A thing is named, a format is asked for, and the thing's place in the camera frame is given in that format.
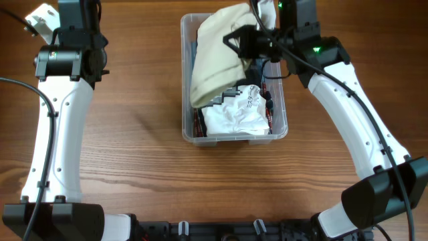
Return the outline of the cream white cloth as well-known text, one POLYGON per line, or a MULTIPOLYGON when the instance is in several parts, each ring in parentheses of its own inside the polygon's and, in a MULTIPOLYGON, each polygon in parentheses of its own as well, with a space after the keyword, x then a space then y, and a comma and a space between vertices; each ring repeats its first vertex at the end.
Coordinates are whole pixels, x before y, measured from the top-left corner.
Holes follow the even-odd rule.
POLYGON ((240 3, 218 10, 200 25, 189 97, 193 108, 205 106, 245 78, 252 59, 239 58, 223 43, 223 37, 244 25, 255 24, 249 5, 240 3))

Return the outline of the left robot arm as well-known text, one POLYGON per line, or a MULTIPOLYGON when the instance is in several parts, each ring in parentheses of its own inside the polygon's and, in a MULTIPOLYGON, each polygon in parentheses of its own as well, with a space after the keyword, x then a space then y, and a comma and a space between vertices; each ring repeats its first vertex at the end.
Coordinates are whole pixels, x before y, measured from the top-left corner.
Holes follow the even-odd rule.
POLYGON ((138 240, 133 214, 106 214, 85 204, 80 154, 94 87, 107 74, 108 40, 100 31, 99 1, 44 4, 26 19, 45 40, 34 59, 39 96, 35 149, 16 204, 3 209, 3 223, 23 240, 138 240))

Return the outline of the blue denim jeans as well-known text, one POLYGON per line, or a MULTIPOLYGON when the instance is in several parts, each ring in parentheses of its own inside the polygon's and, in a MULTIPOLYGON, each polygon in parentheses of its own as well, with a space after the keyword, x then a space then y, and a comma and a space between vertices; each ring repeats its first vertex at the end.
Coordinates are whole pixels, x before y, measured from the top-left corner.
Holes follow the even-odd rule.
MULTIPOLYGON (((191 71, 193 73, 195 58, 197 53, 197 41, 191 42, 191 71)), ((256 85, 261 88, 261 60, 253 60, 249 68, 245 71, 245 78, 235 83, 235 86, 256 85)))

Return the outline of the black garment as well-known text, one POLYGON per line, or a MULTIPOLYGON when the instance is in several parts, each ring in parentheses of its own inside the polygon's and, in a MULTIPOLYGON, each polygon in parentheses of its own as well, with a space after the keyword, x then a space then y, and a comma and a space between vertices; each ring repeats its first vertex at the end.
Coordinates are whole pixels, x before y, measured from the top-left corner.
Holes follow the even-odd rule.
POLYGON ((253 61, 245 61, 223 43, 218 34, 199 34, 193 66, 190 103, 206 105, 215 96, 233 86, 260 85, 259 71, 253 61))

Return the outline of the clear plastic storage bin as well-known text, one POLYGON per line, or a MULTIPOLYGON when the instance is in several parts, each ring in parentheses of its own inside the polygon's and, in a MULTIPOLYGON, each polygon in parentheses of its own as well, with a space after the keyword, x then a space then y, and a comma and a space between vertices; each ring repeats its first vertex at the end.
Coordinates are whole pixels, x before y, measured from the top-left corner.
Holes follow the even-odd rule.
POLYGON ((194 112, 189 102, 193 64, 196 54, 197 30, 209 17, 208 13, 188 13, 181 18, 182 67, 182 135, 184 140, 200 147, 215 146, 223 141, 247 141, 250 145, 264 145, 285 137, 288 133, 286 104, 281 79, 267 79, 265 85, 273 102, 272 133, 247 135, 243 133, 198 137, 195 132, 194 112))

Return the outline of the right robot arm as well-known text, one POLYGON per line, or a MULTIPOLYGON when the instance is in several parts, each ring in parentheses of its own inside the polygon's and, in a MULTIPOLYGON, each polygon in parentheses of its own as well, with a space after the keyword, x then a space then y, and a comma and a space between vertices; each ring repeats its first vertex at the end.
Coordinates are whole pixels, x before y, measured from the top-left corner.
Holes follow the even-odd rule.
POLYGON ((412 210, 427 185, 427 160, 412 158, 370 103, 350 56, 336 37, 324 37, 315 0, 280 1, 280 25, 246 24, 223 37, 240 58, 285 60, 326 109, 351 154, 358 182, 335 206, 311 219, 313 240, 360 238, 364 230, 406 214, 415 238, 412 210))

